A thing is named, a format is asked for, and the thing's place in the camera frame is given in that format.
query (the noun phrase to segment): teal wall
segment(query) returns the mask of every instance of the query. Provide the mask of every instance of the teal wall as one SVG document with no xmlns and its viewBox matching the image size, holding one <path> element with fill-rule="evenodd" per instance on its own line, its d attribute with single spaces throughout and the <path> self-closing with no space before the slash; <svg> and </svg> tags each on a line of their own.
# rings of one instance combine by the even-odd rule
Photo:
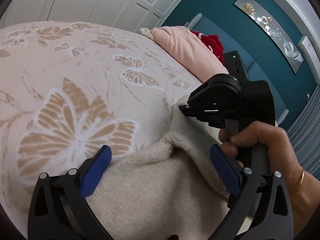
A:
<svg viewBox="0 0 320 240">
<path fill-rule="evenodd" d="M 184 25 L 196 14 L 202 13 L 233 37 L 260 65 L 278 90 L 289 114 L 282 123 L 288 128 L 295 121 L 316 88 L 306 61 L 294 74 L 279 48 L 253 20 L 234 4 L 236 0 L 182 0 L 163 26 Z M 302 37 L 292 20 L 273 0 L 256 0 L 284 28 L 297 45 Z"/>
</svg>

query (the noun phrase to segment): gray curtain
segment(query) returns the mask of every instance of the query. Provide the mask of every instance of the gray curtain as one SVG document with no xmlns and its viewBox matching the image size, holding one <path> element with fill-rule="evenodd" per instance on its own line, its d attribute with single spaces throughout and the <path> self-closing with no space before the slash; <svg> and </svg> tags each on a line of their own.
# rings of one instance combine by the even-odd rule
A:
<svg viewBox="0 0 320 240">
<path fill-rule="evenodd" d="M 320 86 L 287 134 L 301 166 L 320 179 Z"/>
</svg>

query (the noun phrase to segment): pink blanket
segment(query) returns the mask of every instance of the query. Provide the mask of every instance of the pink blanket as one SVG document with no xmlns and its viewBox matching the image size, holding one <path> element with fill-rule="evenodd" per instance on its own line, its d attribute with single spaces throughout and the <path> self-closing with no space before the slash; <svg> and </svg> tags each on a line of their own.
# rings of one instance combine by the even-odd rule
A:
<svg viewBox="0 0 320 240">
<path fill-rule="evenodd" d="M 202 83 L 215 74 L 228 74 L 218 58 L 186 27 L 142 28 L 140 34 L 156 42 Z"/>
</svg>

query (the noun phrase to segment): blue gripper pad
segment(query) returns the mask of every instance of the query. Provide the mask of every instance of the blue gripper pad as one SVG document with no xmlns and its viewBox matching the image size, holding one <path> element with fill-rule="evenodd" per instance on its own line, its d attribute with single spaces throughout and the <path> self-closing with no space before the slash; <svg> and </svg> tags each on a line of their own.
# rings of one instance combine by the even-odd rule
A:
<svg viewBox="0 0 320 240">
<path fill-rule="evenodd" d="M 241 193 L 240 186 L 242 176 L 232 167 L 232 164 L 239 165 L 235 163 L 236 160 L 226 156 L 217 144 L 212 145 L 210 148 L 210 160 L 221 177 L 227 191 L 235 197 L 238 197 Z"/>
<path fill-rule="evenodd" d="M 80 194 L 83 198 L 93 194 L 103 173 L 111 162 L 111 149 L 109 146 L 99 154 L 96 160 L 91 164 L 85 175 L 80 181 Z"/>
</svg>

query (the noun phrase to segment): human hand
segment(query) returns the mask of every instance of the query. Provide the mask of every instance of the human hand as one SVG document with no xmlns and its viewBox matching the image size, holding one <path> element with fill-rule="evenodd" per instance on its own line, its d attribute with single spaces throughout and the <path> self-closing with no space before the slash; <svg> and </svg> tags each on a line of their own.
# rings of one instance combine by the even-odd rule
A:
<svg viewBox="0 0 320 240">
<path fill-rule="evenodd" d="M 282 173 L 290 196 L 298 188 L 302 167 L 298 163 L 284 129 L 256 121 L 233 136 L 231 141 L 229 141 L 227 129 L 221 129 L 219 140 L 222 142 L 221 149 L 230 157 L 238 155 L 238 147 L 252 147 L 257 143 L 266 145 L 268 147 L 270 172 L 280 171 Z"/>
</svg>

